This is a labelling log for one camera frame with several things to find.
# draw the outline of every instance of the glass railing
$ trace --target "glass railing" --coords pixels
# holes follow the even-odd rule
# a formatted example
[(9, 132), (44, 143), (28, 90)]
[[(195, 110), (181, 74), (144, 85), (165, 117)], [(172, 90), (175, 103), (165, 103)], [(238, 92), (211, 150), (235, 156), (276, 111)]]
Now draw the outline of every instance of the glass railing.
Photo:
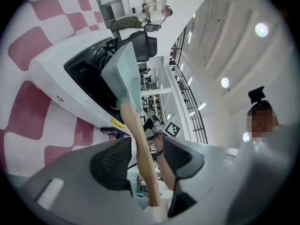
[(198, 110), (199, 106), (179, 66), (185, 34), (186, 28), (182, 31), (173, 47), (171, 48), (169, 66), (171, 67), (173, 75), (175, 76), (175, 79), (181, 91), (181, 95), (186, 104), (188, 114), (192, 120), (193, 132), (196, 135), (197, 141), (199, 143), (208, 144), (202, 117), (200, 111)]

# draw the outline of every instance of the ceiling light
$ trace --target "ceiling light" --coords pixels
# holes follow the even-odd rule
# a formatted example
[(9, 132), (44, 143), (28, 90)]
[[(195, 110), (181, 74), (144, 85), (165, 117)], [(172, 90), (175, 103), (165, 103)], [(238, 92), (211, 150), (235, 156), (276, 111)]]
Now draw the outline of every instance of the ceiling light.
[(244, 140), (244, 142), (250, 141), (249, 133), (244, 133), (244, 135), (243, 135), (243, 140)]
[(191, 77), (191, 79), (188, 81), (188, 86), (190, 85), (190, 83), (192, 82), (193, 78)]
[(206, 106), (206, 103), (203, 103), (200, 107), (198, 107), (198, 110), (200, 111), (201, 109), (203, 109)]
[(261, 22), (255, 26), (255, 32), (258, 36), (263, 38), (268, 35), (269, 29), (266, 24)]
[(223, 77), (221, 80), (221, 85), (223, 88), (228, 88), (229, 87), (229, 80), (227, 77)]
[(189, 34), (188, 44), (189, 44), (189, 42), (191, 41), (191, 37), (192, 37), (192, 32), (190, 32), (190, 34)]

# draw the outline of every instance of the black railing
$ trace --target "black railing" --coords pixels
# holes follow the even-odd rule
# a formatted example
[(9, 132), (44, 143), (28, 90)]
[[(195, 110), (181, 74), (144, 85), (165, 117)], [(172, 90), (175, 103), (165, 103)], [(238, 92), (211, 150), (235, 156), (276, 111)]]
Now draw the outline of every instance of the black railing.
[(181, 51), (182, 51), (185, 35), (186, 35), (186, 28), (182, 31), (182, 33), (180, 34), (180, 36), (178, 37), (178, 39), (176, 40), (176, 42), (174, 43), (171, 49), (169, 65), (171, 67), (171, 70), (173, 71), (179, 89), (183, 96), (183, 100), (187, 106), (188, 114), (192, 119), (193, 126), (194, 126), (193, 132), (196, 133), (197, 141), (199, 143), (208, 144), (202, 117), (200, 111), (198, 110), (199, 106), (188, 85), (187, 80), (185, 79), (183, 73), (180, 70), (181, 65), (179, 64), (179, 62), (180, 62)]

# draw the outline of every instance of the yellow warning label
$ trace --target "yellow warning label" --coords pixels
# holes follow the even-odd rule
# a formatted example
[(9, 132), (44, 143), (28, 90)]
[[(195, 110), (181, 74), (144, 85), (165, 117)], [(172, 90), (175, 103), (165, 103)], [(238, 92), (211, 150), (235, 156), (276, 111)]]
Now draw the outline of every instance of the yellow warning label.
[(125, 126), (114, 118), (111, 118), (111, 124), (125, 132)]

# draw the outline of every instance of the wooden stick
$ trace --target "wooden stick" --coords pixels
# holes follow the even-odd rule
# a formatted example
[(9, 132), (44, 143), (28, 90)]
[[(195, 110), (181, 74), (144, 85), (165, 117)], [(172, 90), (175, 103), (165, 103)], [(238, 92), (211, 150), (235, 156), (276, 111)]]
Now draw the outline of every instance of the wooden stick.
[(120, 110), (123, 121), (136, 141), (137, 167), (149, 189), (148, 205), (157, 207), (160, 205), (158, 182), (140, 116), (131, 103), (121, 104)]

